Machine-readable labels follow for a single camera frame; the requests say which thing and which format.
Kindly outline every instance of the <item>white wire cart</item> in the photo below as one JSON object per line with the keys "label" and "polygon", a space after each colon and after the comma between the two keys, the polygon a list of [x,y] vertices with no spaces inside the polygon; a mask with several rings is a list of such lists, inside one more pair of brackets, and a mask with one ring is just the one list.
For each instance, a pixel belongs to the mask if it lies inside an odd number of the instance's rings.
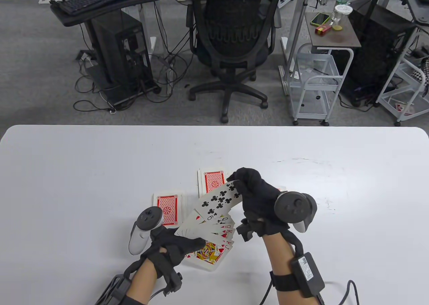
{"label": "white wire cart", "polygon": [[[299,47],[294,71],[286,80],[286,95],[291,102],[293,124],[298,125],[298,118],[310,118],[320,119],[323,126],[329,126],[329,117],[354,53],[350,48],[337,47],[317,47],[317,50],[327,50],[327,54],[304,53],[302,49],[306,46],[311,46],[311,43]],[[339,74],[331,55],[332,50],[350,54],[342,75]]]}
{"label": "white wire cart", "polygon": [[[421,32],[417,28],[413,36],[418,37],[420,34]],[[426,76],[419,67],[405,58],[406,50],[409,48],[412,40],[413,37],[410,37],[405,50],[399,57],[398,62],[376,100],[376,104],[380,103],[396,117],[395,126],[401,126],[402,121],[429,112],[429,95],[426,96],[425,92]],[[420,74],[421,81],[412,77],[414,71]],[[387,86],[395,76],[403,79],[401,86],[385,92]]]}

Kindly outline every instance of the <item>forearm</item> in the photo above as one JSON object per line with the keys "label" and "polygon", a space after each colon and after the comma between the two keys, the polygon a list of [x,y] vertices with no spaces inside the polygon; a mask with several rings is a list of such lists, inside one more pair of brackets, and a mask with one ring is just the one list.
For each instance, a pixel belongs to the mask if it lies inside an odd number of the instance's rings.
{"label": "forearm", "polygon": [[[275,235],[263,236],[265,247],[267,248],[268,257],[271,262],[273,274],[283,276],[292,273],[290,262],[294,258],[294,252],[291,246],[286,242],[281,233]],[[279,305],[317,305],[318,302],[314,297],[304,298],[299,290],[291,292],[277,291]]]}
{"label": "forearm", "polygon": [[[167,252],[165,248],[160,249],[161,253]],[[142,304],[148,304],[157,281],[157,271],[154,264],[146,259],[141,267],[134,274],[127,296]]]}

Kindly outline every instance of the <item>white vr controller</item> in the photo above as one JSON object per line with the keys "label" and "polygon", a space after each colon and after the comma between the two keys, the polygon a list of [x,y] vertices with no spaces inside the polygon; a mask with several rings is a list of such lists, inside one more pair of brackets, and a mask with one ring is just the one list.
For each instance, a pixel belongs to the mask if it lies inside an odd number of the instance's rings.
{"label": "white vr controller", "polygon": [[132,255],[139,255],[144,251],[150,237],[150,231],[162,226],[163,212],[160,207],[149,207],[144,210],[134,223],[128,250]]}

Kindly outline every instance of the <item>red card back pattern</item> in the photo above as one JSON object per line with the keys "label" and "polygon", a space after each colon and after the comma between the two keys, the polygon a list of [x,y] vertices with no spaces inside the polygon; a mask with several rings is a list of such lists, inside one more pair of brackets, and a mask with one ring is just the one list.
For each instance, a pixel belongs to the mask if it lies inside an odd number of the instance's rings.
{"label": "red card back pattern", "polygon": [[178,224],[178,197],[175,196],[158,196],[158,207],[164,214],[164,225]]}

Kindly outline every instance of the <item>office chair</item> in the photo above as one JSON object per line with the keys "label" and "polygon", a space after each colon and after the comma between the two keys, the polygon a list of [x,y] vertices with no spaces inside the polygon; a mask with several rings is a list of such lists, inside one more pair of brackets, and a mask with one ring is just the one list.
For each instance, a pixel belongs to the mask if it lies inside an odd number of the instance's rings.
{"label": "office chair", "polygon": [[[264,63],[274,50],[275,30],[281,27],[278,1],[192,0],[192,5],[187,6],[190,49],[220,80],[192,87],[188,99],[195,100],[195,94],[199,92],[223,90],[222,123],[228,123],[232,92],[256,97],[262,101],[262,109],[268,107],[267,96],[242,81],[248,77],[256,80],[255,68]],[[196,46],[193,39],[195,29]],[[245,71],[236,74],[237,69]]]}

